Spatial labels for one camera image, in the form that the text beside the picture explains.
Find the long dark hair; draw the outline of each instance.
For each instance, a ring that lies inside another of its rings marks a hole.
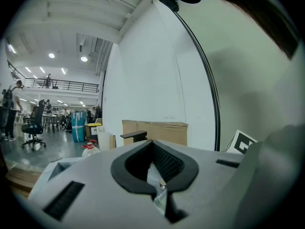
[[[225,0],[242,9],[292,58],[300,36],[283,13],[268,0]]]

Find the wooden floor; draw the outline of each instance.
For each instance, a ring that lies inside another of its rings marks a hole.
[[[41,173],[12,168],[5,178],[13,193],[28,197]]]

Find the gray floor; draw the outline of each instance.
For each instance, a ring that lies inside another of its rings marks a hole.
[[[28,170],[43,171],[50,162],[60,158],[81,157],[84,151],[81,145],[87,144],[87,142],[75,143],[72,133],[61,130],[56,131],[56,133],[44,132],[38,137],[43,138],[47,147],[36,145],[34,152],[28,145],[24,148],[21,147],[22,143],[25,142],[21,137],[15,142],[3,141],[0,143],[8,168],[16,166]]]

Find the yellow lid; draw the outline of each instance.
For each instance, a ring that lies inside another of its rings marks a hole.
[[[91,123],[91,124],[88,124],[88,126],[100,126],[101,123]]]

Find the blue bag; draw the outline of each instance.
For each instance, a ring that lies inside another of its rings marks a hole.
[[[73,112],[71,116],[71,122],[74,142],[84,142],[86,113],[84,111]]]

